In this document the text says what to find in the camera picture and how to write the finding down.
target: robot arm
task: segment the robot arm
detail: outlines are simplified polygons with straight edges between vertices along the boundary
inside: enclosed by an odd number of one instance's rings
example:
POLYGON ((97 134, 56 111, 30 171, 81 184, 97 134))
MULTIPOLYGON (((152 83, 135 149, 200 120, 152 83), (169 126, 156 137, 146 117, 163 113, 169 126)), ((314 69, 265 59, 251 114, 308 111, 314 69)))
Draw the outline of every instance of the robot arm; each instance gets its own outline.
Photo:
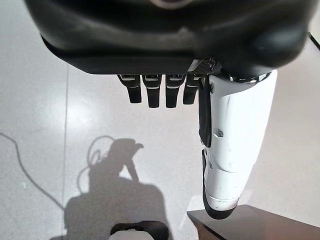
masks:
POLYGON ((209 76, 199 88, 203 202, 214 219, 237 206, 262 145, 276 81, 274 70, 247 83, 209 76))
POLYGON ((131 103, 193 104, 205 145, 203 201, 215 219, 237 206, 258 157, 276 69, 304 47, 318 0, 25 0, 48 49, 90 74, 116 74, 131 103))

